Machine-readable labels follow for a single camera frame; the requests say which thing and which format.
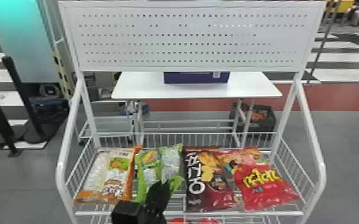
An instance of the wire rack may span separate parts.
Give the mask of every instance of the wire rack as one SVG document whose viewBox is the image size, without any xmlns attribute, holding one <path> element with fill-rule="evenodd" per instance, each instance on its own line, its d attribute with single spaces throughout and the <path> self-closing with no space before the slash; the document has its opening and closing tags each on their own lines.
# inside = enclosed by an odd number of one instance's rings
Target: wire rack
<svg viewBox="0 0 359 224">
<path fill-rule="evenodd" d="M 257 145 L 263 155 L 268 158 L 271 153 L 272 139 L 274 139 L 275 134 L 274 132 L 248 133 L 246 143 L 247 145 Z M 101 137 L 102 146 L 133 146 L 127 138 L 117 137 L 123 135 L 124 133 L 111 133 L 111 137 Z M 180 142 L 188 146 L 215 145 L 223 149 L 236 149 L 236 144 L 233 140 L 234 135 L 240 137 L 242 133 L 144 133 L 144 150 L 153 150 Z M 81 190 L 82 184 L 95 159 L 96 151 L 97 149 L 94 147 L 94 142 L 90 138 L 65 182 L 72 199 L 74 199 L 76 194 Z M 199 220 L 203 217 L 212 217 L 220 220 L 222 223 L 277 223 L 279 222 L 279 219 L 277 220 L 279 216 L 303 216 L 303 207 L 314 194 L 315 185 L 283 139 L 281 140 L 280 148 L 276 153 L 275 159 L 271 164 L 282 177 L 292 184 L 299 194 L 299 201 L 282 206 L 272 206 L 260 211 L 245 211 L 242 206 L 240 206 L 234 209 L 208 213 L 187 213 L 185 212 L 186 186 L 183 184 L 172 196 L 168 208 L 165 211 L 165 216 L 168 220 L 175 217 L 185 217 L 187 220 Z M 241 197 L 241 193 L 236 187 L 232 177 L 228 177 L 228 183 L 236 193 L 236 197 Z M 133 187 L 135 196 L 137 189 L 136 181 Z M 113 206 L 103 204 L 77 204 L 74 206 L 76 216 L 91 216 L 93 217 L 91 220 L 92 223 L 110 223 L 109 215 L 113 209 Z"/>
<path fill-rule="evenodd" d="M 79 78 L 55 173 L 57 189 L 71 222 L 79 224 L 82 218 L 89 219 L 87 223 L 111 222 L 112 206 L 81 206 L 74 204 L 73 199 L 81 190 L 98 147 L 131 147 L 130 140 L 135 139 L 142 142 L 145 150 L 180 142 L 222 148 L 257 145 L 300 196 L 295 203 L 260 211 L 244 211 L 241 206 L 217 212 L 187 213 L 184 211 L 185 186 L 182 186 L 169 202 L 165 212 L 168 220 L 184 217 L 197 223 L 201 217 L 212 217 L 222 223 L 304 224 L 326 184 L 326 166 L 301 83 L 324 6 L 324 1 L 60 1 L 61 19 Z M 139 133 L 98 133 L 84 71 L 206 70 L 296 72 L 277 132 L 246 132 L 252 114 L 248 113 L 248 117 L 242 116 L 245 123 L 242 133 L 235 133 L 236 122 L 232 131 L 226 127 L 228 120 L 209 121 L 218 124 L 209 129 L 201 127 L 211 124 L 202 124 L 190 131 L 193 133 L 173 133 L 170 125 L 175 121 L 157 125 L 145 122 L 145 129 L 144 123 L 135 122 L 135 132 Z M 240 101 L 256 95 L 239 97 Z M 309 160 L 317 171 L 315 182 L 282 138 L 296 98 L 309 139 L 303 150 L 312 152 Z M 85 128 L 90 132 L 82 138 L 84 146 L 77 150 L 77 142 L 72 139 L 81 100 L 88 121 Z M 137 116 L 134 121 L 139 120 L 141 113 Z M 69 164 L 71 154 L 78 158 L 72 166 Z M 235 184 L 230 184 L 239 196 Z"/>
</svg>

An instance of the gray floor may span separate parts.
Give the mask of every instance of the gray floor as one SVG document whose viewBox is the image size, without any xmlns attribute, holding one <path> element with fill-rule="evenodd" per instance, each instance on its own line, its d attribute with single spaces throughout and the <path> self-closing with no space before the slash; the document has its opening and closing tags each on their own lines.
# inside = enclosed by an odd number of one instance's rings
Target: gray floor
<svg viewBox="0 0 359 224">
<path fill-rule="evenodd" d="M 308 223 L 359 223 L 359 112 L 313 112 L 328 184 Z M 0 151 L 0 224 L 69 223 L 54 184 L 64 127 L 46 149 L 8 158 Z M 301 115 L 293 112 L 285 138 L 308 172 L 311 154 Z M 70 163 L 78 155 L 73 148 Z"/>
</svg>

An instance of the black crate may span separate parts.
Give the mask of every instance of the black crate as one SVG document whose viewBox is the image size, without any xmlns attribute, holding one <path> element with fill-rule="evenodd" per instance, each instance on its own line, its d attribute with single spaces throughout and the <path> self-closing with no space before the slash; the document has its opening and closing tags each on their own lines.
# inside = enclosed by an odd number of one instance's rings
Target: black crate
<svg viewBox="0 0 359 224">
<path fill-rule="evenodd" d="M 230 119 L 234 119 L 235 111 L 237 108 L 237 103 L 233 103 L 233 109 L 230 113 Z M 242 104 L 241 109 L 243 110 L 245 116 L 247 116 L 247 112 L 249 110 L 249 105 Z M 273 132 L 276 126 L 276 116 L 274 115 L 273 109 L 268 105 L 254 105 L 253 112 L 256 114 L 265 114 L 265 119 L 254 120 L 252 116 L 252 120 L 250 121 L 249 125 L 249 132 Z M 242 119 L 239 118 L 238 125 L 237 125 L 237 132 L 243 131 L 243 122 Z"/>
</svg>

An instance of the red snack bag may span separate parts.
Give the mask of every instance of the red snack bag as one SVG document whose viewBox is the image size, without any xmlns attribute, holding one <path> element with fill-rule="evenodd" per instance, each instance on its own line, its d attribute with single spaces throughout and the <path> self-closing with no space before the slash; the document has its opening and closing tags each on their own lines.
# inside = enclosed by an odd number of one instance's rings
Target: red snack bag
<svg viewBox="0 0 359 224">
<path fill-rule="evenodd" d="M 235 207 L 234 192 L 212 151 L 188 148 L 182 151 L 187 171 L 187 211 L 215 211 Z"/>
<path fill-rule="evenodd" d="M 298 194 L 267 164 L 242 165 L 234 174 L 246 210 L 261 210 L 298 200 Z"/>
<path fill-rule="evenodd" d="M 213 218 L 204 218 L 199 220 L 199 224 L 221 224 L 221 222 Z"/>
<path fill-rule="evenodd" d="M 192 223 L 184 218 L 175 218 L 168 221 L 168 224 L 192 224 Z"/>
</svg>

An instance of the snack bag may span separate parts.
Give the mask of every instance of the snack bag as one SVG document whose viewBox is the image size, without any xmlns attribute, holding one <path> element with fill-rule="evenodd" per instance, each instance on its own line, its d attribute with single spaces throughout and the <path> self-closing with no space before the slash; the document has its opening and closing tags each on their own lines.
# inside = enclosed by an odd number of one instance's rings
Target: snack bag
<svg viewBox="0 0 359 224">
<path fill-rule="evenodd" d="M 98 203 L 100 201 L 109 161 L 109 151 L 102 151 L 96 155 L 93 166 L 86 177 L 83 189 L 79 191 L 75 198 L 75 202 Z"/>
<path fill-rule="evenodd" d="M 119 200 L 132 198 L 132 181 L 134 180 L 135 154 L 142 147 L 114 148 L 110 152 L 101 197 L 103 202 L 116 204 Z"/>
<path fill-rule="evenodd" d="M 261 158 L 261 153 L 257 146 L 251 146 L 242 150 L 228 150 L 217 151 L 214 153 L 220 162 L 220 165 L 225 167 L 234 175 L 234 168 L 242 164 L 253 165 Z"/>
<path fill-rule="evenodd" d="M 160 180 L 160 155 L 157 151 L 140 152 L 135 156 L 138 167 L 138 193 L 135 202 L 145 202 L 150 186 Z"/>
<path fill-rule="evenodd" d="M 298 194 L 268 164 L 242 165 L 234 174 L 246 210 L 261 210 L 298 200 Z"/>
<path fill-rule="evenodd" d="M 160 147 L 158 151 L 147 151 L 136 155 L 138 166 L 138 194 L 135 202 L 146 200 L 149 187 L 157 181 L 169 181 L 170 195 L 172 195 L 184 178 L 178 175 L 180 170 L 180 152 L 182 144 Z"/>
<path fill-rule="evenodd" d="M 237 205 L 213 151 L 189 148 L 183 151 L 183 157 L 187 169 L 187 211 L 214 211 Z"/>
<path fill-rule="evenodd" d="M 180 152 L 182 151 L 182 146 L 183 144 L 175 144 L 170 147 L 159 148 L 159 154 L 162 159 L 162 183 L 165 183 L 168 179 L 178 174 L 180 170 Z"/>
</svg>

